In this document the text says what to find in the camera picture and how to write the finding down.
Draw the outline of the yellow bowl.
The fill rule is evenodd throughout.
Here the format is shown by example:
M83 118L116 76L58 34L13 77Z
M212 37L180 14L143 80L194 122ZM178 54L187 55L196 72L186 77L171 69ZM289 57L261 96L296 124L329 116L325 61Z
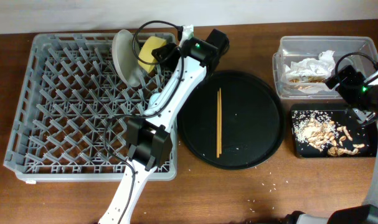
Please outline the yellow bowl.
M153 57L152 51L154 49L158 49L160 47L165 46L167 43L166 39L162 39L160 37L151 36L149 37L146 42L144 43L142 49L139 52L138 57L142 60L138 60L138 64L141 68L143 68L147 73L150 73L155 68L154 63L157 60Z

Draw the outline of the blue plastic cup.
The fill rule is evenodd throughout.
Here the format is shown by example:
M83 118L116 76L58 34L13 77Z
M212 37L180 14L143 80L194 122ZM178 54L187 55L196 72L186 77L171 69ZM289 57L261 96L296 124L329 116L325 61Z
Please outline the blue plastic cup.
M151 95L148 103L148 108L153 107L155 105L156 100L160 96L160 93L154 93Z

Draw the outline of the foil paper wrapper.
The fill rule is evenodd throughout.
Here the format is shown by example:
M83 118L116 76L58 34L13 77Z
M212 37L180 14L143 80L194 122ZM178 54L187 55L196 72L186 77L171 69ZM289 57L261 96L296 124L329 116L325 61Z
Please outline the foil paper wrapper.
M336 62L333 50L321 52L316 58L305 58L299 62L284 65L281 81L289 90L299 90L313 95L321 91L329 91L324 83L333 74Z

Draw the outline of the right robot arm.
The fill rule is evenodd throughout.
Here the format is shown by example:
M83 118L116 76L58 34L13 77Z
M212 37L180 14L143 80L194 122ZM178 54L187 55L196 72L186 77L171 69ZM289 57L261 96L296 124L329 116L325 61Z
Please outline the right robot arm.
M369 77L351 65L335 71L335 75L326 81L328 88L336 90L349 104L352 114L362 126L376 125L378 135L378 63L376 70ZM377 154L372 182L361 206L346 208L334 212L330 217L314 217L301 211L288 214L282 223L378 223L378 137Z

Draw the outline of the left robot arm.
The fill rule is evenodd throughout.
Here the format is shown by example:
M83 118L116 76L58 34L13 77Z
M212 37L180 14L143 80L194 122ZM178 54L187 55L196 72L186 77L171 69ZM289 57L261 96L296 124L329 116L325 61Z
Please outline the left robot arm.
M188 96L218 65L229 49L227 35L213 29L206 40L189 32L176 47L176 69L162 92L143 115L126 115L126 168L101 224L129 223L149 177L169 158L174 121Z

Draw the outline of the grey round plate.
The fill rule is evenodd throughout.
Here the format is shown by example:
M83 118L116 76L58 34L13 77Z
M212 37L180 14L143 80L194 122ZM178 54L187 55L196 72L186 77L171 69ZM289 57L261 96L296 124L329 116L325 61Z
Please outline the grey round plate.
M120 30L113 38L111 54L120 79L126 85L137 87L144 73L133 53L132 44L133 34L125 29Z

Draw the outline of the food scraps and rice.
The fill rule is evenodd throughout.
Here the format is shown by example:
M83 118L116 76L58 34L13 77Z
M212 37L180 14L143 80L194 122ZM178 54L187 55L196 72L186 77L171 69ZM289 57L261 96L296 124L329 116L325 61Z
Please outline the food scraps and rice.
M366 130L343 110L293 110L291 123L302 158L359 157L370 147Z

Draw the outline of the wooden chopstick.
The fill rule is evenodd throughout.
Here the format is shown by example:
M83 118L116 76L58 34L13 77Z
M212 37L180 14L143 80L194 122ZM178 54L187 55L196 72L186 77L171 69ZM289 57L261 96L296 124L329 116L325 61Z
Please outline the wooden chopstick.
M220 155L222 153L222 90L219 88L220 91Z
M220 91L217 92L217 158L220 157Z

